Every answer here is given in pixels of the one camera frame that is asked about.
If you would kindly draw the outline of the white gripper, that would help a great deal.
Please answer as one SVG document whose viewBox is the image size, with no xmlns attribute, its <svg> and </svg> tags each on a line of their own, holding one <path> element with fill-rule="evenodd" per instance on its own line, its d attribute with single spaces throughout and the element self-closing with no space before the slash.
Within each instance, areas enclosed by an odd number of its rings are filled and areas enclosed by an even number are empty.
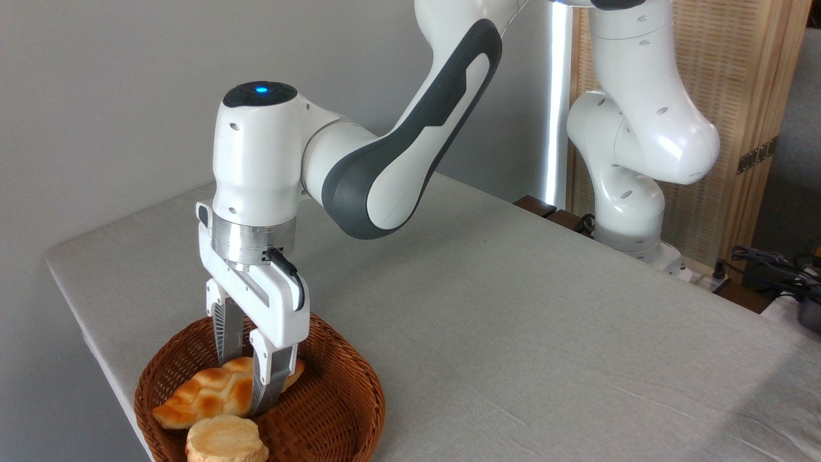
<svg viewBox="0 0 821 462">
<path fill-rule="evenodd" d="M 310 330 L 310 295 L 296 266 L 285 259 L 295 243 L 296 220 L 252 227 L 222 219 L 196 203 L 199 254 L 212 276 L 205 308 L 212 319 L 218 362 L 242 355 L 244 313 L 257 329 L 250 414 L 266 413 L 295 372 L 299 342 Z"/>
</svg>

